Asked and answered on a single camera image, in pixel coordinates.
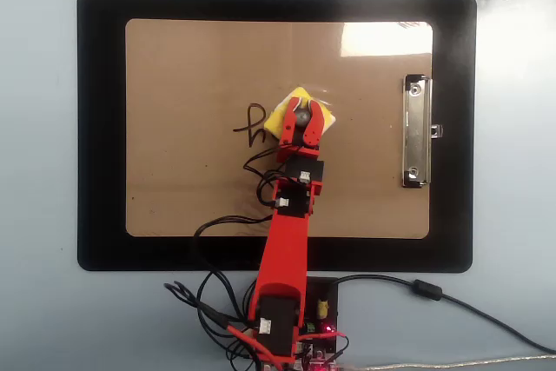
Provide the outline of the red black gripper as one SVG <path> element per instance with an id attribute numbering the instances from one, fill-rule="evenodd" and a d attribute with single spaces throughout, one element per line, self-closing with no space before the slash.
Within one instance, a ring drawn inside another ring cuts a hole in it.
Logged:
<path id="1" fill-rule="evenodd" d="M 320 160 L 319 145 L 324 129 L 325 118 L 321 106 L 314 100 L 308 101 L 310 118 L 303 132 L 303 144 L 293 144 L 297 116 L 295 111 L 301 99 L 292 96 L 288 102 L 283 122 L 280 145 L 277 153 L 279 168 L 275 171 L 278 176 L 289 178 L 301 183 L 322 184 L 324 176 L 324 162 Z"/>

